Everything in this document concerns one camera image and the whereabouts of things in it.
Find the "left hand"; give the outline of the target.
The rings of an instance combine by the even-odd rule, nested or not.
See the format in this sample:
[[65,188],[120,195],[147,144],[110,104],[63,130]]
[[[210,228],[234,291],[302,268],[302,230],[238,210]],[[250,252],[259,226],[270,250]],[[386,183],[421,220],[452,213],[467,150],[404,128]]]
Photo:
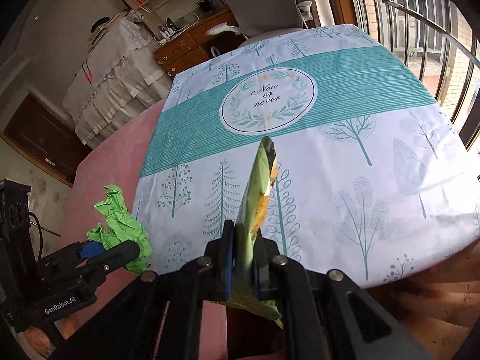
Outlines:
[[50,329],[29,327],[23,333],[23,337],[28,346],[34,350],[39,356],[48,359],[50,355],[57,349],[54,339],[60,338],[62,344],[69,339],[80,328],[80,320],[77,313],[71,314],[62,319],[59,323],[54,323]]

